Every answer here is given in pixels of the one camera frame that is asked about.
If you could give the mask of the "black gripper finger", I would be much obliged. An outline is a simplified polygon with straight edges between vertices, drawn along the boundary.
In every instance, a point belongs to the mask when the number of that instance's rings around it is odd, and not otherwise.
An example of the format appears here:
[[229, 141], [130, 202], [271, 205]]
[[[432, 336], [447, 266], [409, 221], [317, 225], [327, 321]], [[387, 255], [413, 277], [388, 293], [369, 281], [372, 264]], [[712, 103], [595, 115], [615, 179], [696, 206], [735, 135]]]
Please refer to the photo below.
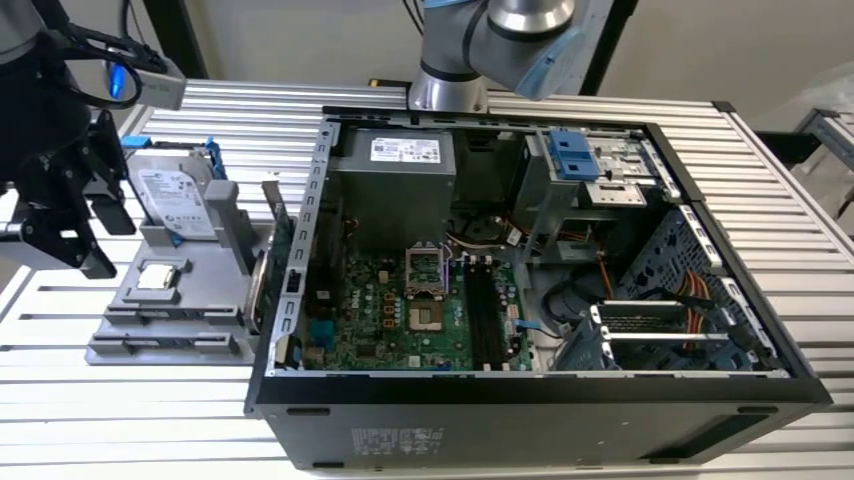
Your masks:
[[136, 233], [133, 220], [124, 207], [125, 196], [122, 192], [116, 196], [86, 193], [84, 197], [89, 201], [96, 218], [110, 235], [133, 235]]
[[88, 279], [117, 271], [100, 249], [86, 220], [17, 200], [9, 216], [9, 258], [34, 270], [74, 269]]

